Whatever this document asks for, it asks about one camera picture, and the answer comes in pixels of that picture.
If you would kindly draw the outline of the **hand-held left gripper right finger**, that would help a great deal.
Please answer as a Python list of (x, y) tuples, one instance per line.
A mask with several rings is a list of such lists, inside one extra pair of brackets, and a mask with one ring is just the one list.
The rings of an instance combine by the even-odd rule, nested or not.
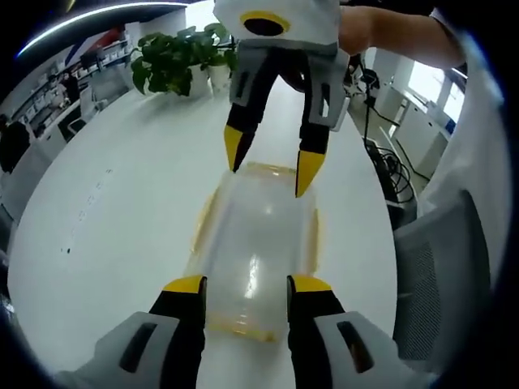
[(398, 356), (387, 333), (346, 311), (329, 284), (287, 277), (288, 348), (296, 388), (433, 388), (436, 375)]

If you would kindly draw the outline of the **person's right hand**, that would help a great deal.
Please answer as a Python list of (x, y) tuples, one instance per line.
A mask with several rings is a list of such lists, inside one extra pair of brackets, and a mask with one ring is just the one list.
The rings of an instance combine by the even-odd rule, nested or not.
[(364, 52), (373, 41), (373, 10), (368, 6), (341, 6), (339, 46), (350, 56)]

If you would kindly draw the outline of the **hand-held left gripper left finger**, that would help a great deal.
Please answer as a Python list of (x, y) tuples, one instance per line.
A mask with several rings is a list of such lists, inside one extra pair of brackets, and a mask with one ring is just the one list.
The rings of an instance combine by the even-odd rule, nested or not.
[(195, 388), (205, 346), (207, 277), (169, 282), (151, 309), (102, 336), (93, 357), (58, 373), (60, 388)]

